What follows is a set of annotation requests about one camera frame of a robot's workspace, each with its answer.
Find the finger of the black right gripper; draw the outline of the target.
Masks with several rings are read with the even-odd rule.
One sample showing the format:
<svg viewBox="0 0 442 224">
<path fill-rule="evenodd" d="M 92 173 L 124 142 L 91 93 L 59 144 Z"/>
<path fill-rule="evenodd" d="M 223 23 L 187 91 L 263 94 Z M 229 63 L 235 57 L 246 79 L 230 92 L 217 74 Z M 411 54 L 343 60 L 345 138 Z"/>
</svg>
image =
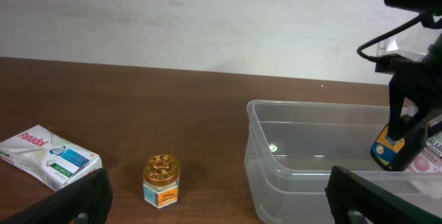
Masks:
<svg viewBox="0 0 442 224">
<path fill-rule="evenodd" d="M 416 131 L 422 127 L 425 127 L 428 122 L 439 117 L 441 115 L 441 109 L 418 109 L 414 115 L 403 116 L 403 128 L 404 134 L 408 134 Z"/>
<path fill-rule="evenodd" d="M 389 83 L 390 118 L 388 136 L 393 140 L 400 140 L 413 130 L 412 117 L 401 117 L 404 100 L 412 91 L 411 75 L 394 75 Z"/>
</svg>

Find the black bottle white cap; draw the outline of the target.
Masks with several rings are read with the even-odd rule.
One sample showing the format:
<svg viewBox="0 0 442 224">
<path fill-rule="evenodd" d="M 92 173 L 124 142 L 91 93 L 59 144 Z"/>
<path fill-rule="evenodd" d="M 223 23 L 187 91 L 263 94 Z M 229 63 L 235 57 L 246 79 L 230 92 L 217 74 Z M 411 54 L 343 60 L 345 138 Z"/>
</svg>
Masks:
<svg viewBox="0 0 442 224">
<path fill-rule="evenodd" d="M 394 141 L 386 124 L 370 148 L 370 155 L 385 171 L 404 171 L 422 152 L 428 138 L 429 125 Z"/>
</svg>

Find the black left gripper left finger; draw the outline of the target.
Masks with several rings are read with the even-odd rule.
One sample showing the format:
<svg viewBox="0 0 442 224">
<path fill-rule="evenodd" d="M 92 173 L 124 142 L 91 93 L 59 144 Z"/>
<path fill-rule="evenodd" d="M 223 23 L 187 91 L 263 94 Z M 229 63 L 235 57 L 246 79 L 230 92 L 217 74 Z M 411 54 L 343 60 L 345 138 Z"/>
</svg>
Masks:
<svg viewBox="0 0 442 224">
<path fill-rule="evenodd" d="M 105 223 L 113 202 L 113 188 L 104 168 L 76 180 L 54 194 L 9 216 L 1 224 Z"/>
</svg>

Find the white Panadol box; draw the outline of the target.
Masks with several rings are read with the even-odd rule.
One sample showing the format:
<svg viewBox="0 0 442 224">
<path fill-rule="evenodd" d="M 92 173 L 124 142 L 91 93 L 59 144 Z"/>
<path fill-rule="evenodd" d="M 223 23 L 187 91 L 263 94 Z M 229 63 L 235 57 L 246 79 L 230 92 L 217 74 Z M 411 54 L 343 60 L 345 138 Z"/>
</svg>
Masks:
<svg viewBox="0 0 442 224">
<path fill-rule="evenodd" d="M 102 168 L 98 153 L 36 125 L 1 142 L 1 159 L 54 191 Z"/>
</svg>

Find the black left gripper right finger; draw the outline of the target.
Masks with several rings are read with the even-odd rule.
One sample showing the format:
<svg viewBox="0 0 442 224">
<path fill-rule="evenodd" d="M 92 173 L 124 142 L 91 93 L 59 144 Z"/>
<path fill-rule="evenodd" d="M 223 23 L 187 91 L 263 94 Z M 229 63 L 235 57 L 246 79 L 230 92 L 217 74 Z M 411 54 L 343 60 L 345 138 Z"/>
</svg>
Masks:
<svg viewBox="0 0 442 224">
<path fill-rule="evenodd" d="M 334 166 L 325 193 L 336 224 L 441 224 L 441 218 L 350 170 Z"/>
</svg>

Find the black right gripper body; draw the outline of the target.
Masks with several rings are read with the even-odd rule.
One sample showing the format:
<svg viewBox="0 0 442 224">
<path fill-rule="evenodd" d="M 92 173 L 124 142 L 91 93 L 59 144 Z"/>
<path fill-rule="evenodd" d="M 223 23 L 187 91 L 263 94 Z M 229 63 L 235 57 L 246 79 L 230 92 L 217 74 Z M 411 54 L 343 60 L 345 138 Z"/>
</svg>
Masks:
<svg viewBox="0 0 442 224">
<path fill-rule="evenodd" d="M 405 98 L 417 109 L 441 109 L 441 38 L 429 46 L 421 61 L 399 54 L 388 54 L 376 62 L 376 72 L 394 75 L 411 75 L 412 91 Z"/>
</svg>

